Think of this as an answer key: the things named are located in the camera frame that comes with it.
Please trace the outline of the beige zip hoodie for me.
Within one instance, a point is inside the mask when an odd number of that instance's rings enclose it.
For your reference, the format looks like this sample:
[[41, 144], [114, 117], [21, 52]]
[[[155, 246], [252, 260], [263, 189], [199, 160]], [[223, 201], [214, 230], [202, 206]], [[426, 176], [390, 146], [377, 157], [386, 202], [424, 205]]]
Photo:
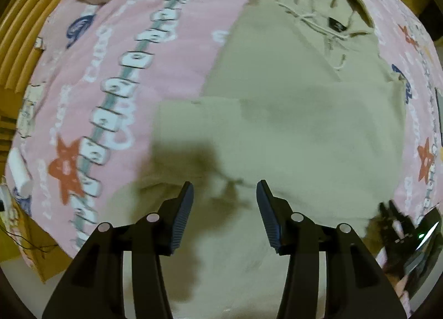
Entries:
[[288, 267], [257, 182], [322, 225], [364, 233], [400, 181], [406, 81], [363, 0], [248, 0], [201, 94], [160, 102], [138, 177], [108, 201], [123, 225], [194, 184], [162, 271], [175, 318], [273, 318]]

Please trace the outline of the white paper roll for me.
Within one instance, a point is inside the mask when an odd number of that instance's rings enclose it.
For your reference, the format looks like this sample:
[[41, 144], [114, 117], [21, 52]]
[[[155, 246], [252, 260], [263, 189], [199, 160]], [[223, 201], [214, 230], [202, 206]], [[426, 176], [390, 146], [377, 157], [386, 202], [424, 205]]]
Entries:
[[28, 198], [32, 194], [33, 181], [25, 165], [20, 149], [14, 147], [7, 157], [11, 176], [20, 197]]

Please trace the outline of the grey laptop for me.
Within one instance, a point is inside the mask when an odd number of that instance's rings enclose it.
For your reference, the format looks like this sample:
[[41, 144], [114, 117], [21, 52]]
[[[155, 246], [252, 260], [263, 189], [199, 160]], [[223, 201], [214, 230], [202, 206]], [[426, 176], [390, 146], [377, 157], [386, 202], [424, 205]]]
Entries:
[[435, 94], [436, 94], [436, 104], [437, 104], [438, 115], [439, 115], [440, 138], [441, 138], [441, 142], [443, 145], [443, 96], [438, 88], [435, 88]]

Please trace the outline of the pink patterned bed blanket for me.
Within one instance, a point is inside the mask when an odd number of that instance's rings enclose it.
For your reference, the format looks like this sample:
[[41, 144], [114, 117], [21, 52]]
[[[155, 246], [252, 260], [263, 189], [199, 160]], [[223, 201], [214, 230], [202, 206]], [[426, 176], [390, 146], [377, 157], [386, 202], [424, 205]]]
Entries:
[[[20, 203], [74, 256], [111, 196], [147, 158], [151, 115], [194, 98], [247, 0], [61, 0], [25, 48], [1, 51], [1, 81], [38, 65], [13, 145], [32, 178]], [[381, 56], [407, 79], [403, 172], [395, 201], [415, 221], [442, 205], [434, 91], [442, 68], [425, 28], [400, 0], [363, 0]]]

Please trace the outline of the wooden slatted headboard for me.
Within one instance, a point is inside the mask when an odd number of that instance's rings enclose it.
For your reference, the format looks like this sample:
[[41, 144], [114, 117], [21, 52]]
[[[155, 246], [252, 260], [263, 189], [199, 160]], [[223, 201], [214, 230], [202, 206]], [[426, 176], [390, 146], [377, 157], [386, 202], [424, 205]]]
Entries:
[[35, 41], [60, 2], [8, 0], [1, 4], [1, 166], [6, 164], [22, 98], [42, 53]]

